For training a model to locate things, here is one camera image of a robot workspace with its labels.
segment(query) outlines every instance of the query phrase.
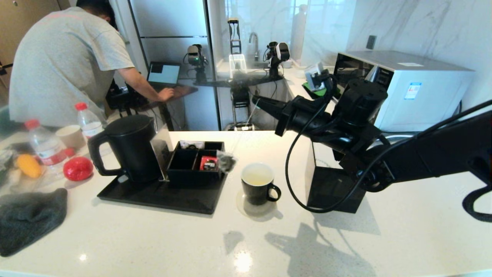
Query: man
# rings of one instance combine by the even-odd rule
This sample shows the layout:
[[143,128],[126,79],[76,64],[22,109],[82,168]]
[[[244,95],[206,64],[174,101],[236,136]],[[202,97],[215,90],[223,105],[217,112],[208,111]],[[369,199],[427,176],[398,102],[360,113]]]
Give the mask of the man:
[[103,102],[116,70],[149,100],[170,99],[173,89],[156,92],[135,69],[114,26],[108,0],[78,0],[77,7],[50,13],[34,24],[15,54],[10,119],[37,118],[52,127],[77,124],[78,102],[88,103],[103,118]]

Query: black mug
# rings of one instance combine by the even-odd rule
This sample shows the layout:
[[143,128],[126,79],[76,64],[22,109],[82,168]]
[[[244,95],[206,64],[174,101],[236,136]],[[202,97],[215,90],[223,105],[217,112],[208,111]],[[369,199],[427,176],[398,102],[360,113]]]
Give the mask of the black mug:
[[[110,123],[106,129],[91,137],[89,153],[97,171],[103,176],[127,175],[134,182],[148,182],[162,176],[151,139],[155,136],[154,119],[132,115]],[[105,169],[99,147],[108,142],[121,168]]]
[[[273,184],[274,171],[262,163],[249,164],[241,171],[241,183],[246,200],[252,205],[262,205],[267,201],[276,202],[282,192]],[[270,190],[277,192],[277,197],[270,196]]]

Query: green object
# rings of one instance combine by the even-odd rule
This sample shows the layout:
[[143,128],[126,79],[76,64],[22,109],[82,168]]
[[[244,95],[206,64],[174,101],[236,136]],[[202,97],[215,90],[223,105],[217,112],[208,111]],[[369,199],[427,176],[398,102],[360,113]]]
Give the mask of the green object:
[[[307,90],[310,90],[309,89],[309,86],[308,86],[308,82],[304,83],[303,84],[303,87],[305,87]],[[317,90],[317,91],[311,91],[311,92],[314,93],[314,94],[316,94],[317,96],[320,96],[321,97],[321,96],[325,95],[326,88],[320,89],[320,90]]]
[[[304,87],[306,90],[311,91],[311,90],[309,89],[308,82],[304,83],[304,84],[303,84],[303,87]],[[314,94],[316,94],[317,96],[321,97],[321,96],[324,96],[324,95],[325,95],[325,93],[326,93],[326,88],[321,89],[321,90],[317,90],[317,91],[311,91],[311,93],[314,93]],[[335,96],[336,96],[337,94],[340,94],[340,88],[338,88],[338,87],[337,87],[337,93],[335,94]]]

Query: kitchen counter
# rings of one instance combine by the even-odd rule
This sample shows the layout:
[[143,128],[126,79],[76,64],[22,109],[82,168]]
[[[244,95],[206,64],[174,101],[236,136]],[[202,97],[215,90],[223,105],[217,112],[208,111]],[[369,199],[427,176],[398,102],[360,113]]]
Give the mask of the kitchen counter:
[[[113,177],[94,176],[68,191],[65,222],[9,258],[0,276],[429,276],[492,274],[492,224],[461,207],[483,184],[459,173],[367,193],[356,214],[313,214],[289,194],[284,161],[294,132],[171,132],[180,139],[224,141],[238,164],[228,175],[213,215],[102,201]],[[301,137],[290,179],[306,199],[309,139]],[[336,164],[329,154],[322,159]],[[104,157],[117,167],[112,155]],[[241,169],[264,162],[283,192],[277,210],[253,220],[236,207]],[[64,181],[43,188],[63,187]],[[476,208],[491,212],[489,197]]]

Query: microwave oven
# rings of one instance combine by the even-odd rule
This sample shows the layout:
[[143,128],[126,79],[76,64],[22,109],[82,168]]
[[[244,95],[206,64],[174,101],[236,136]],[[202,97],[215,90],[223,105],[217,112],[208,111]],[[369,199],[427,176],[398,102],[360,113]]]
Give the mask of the microwave oven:
[[340,98],[349,80],[383,86],[388,98],[372,119],[383,132],[420,132],[451,117],[475,72],[397,51],[338,53],[334,75]]

